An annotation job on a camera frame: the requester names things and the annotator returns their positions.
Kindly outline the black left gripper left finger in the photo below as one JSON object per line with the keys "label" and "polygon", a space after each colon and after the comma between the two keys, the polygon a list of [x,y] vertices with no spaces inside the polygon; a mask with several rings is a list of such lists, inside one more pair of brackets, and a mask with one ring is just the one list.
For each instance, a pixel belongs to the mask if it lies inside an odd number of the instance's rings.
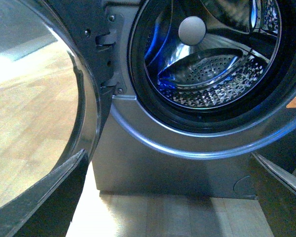
{"label": "black left gripper left finger", "polygon": [[66,236],[88,166],[88,154],[81,150],[0,207],[0,237]]}

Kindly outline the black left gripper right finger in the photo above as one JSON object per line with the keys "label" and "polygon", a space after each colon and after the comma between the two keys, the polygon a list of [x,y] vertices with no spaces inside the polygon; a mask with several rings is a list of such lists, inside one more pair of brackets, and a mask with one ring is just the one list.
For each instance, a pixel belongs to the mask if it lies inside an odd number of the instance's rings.
{"label": "black left gripper right finger", "polygon": [[296,168],[292,173],[252,153],[249,171],[257,198],[275,237],[296,237]]}

